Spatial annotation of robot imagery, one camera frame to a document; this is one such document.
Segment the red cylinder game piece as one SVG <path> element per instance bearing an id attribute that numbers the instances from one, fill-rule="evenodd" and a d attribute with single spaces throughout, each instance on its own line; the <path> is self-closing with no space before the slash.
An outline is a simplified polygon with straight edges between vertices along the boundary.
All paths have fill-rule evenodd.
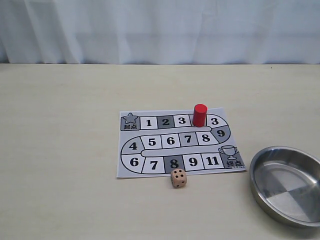
<path id="1" fill-rule="evenodd" d="M 208 107 L 205 104 L 196 104 L 193 108 L 192 124 L 196 127 L 203 127 L 207 118 Z"/>

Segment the beige wooden die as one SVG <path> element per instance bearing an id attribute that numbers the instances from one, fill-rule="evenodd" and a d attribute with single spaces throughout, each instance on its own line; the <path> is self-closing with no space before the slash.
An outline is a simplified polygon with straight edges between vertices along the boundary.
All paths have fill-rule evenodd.
<path id="1" fill-rule="evenodd" d="M 171 184 L 174 188 L 182 188 L 187 184 L 187 174 L 181 168 L 175 168 L 170 173 Z"/>

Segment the paper game board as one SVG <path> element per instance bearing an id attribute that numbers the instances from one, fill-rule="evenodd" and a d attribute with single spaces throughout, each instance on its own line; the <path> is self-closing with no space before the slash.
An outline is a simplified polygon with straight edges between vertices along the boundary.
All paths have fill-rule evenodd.
<path id="1" fill-rule="evenodd" d="M 205 125 L 193 125 L 193 110 L 119 113 L 116 177 L 167 177 L 180 168 L 189 175 L 244 172 L 222 107 L 210 108 Z"/>

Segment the white curtain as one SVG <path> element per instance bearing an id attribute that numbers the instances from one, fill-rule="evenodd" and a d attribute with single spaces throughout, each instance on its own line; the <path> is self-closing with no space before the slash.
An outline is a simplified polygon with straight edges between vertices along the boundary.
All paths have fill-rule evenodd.
<path id="1" fill-rule="evenodd" d="M 317 0 L 3 0 L 0 60 L 318 64 Z"/>

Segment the metal round tray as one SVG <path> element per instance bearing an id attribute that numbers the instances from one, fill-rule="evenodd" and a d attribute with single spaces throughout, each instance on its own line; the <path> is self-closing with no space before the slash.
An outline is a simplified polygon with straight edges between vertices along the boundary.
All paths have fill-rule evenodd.
<path id="1" fill-rule="evenodd" d="M 257 152 L 249 167 L 252 195 L 274 220 L 295 228 L 320 226 L 320 160 L 288 146 Z"/>

